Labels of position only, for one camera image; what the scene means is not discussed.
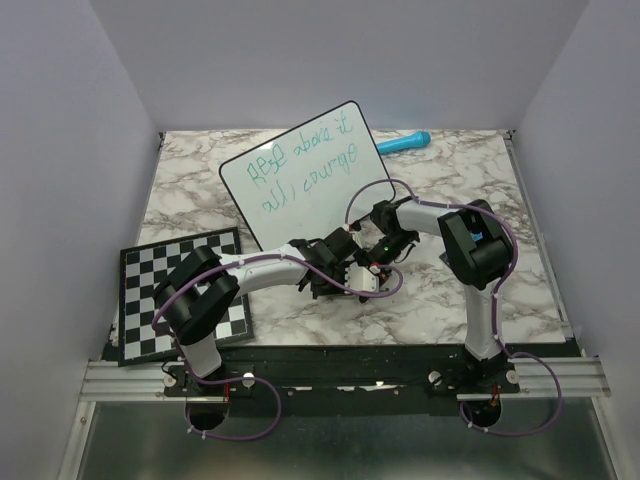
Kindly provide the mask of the black framed whiteboard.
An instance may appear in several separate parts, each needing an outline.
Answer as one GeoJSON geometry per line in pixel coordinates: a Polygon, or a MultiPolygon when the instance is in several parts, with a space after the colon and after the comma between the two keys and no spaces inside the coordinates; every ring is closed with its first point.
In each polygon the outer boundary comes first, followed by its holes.
{"type": "Polygon", "coordinates": [[[323,238],[396,195],[354,101],[223,162],[219,176],[262,250],[323,238]]]}

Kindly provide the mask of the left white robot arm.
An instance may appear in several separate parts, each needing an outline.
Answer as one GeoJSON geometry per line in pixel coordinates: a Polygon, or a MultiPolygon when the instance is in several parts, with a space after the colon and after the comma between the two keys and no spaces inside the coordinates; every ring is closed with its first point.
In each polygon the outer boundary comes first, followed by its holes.
{"type": "Polygon", "coordinates": [[[190,368],[187,382],[201,395],[214,393],[222,380],[216,328],[237,298],[274,286],[321,289],[343,283],[348,259],[359,245],[344,229],[324,239],[294,239],[256,254],[218,255],[195,248],[154,289],[155,308],[190,368]]]}

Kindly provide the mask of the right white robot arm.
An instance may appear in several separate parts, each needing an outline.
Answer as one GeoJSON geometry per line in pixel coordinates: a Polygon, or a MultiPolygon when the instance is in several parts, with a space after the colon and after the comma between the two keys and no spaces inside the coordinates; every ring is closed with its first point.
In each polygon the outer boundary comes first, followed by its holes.
{"type": "Polygon", "coordinates": [[[467,331],[460,380],[480,392],[496,380],[507,362],[501,339],[498,289],[517,260],[514,243],[493,209],[475,200],[451,210],[423,205],[409,197],[383,200],[370,213],[383,237],[369,251],[380,265],[396,260],[421,233],[439,236],[443,262],[464,286],[467,331]]]}

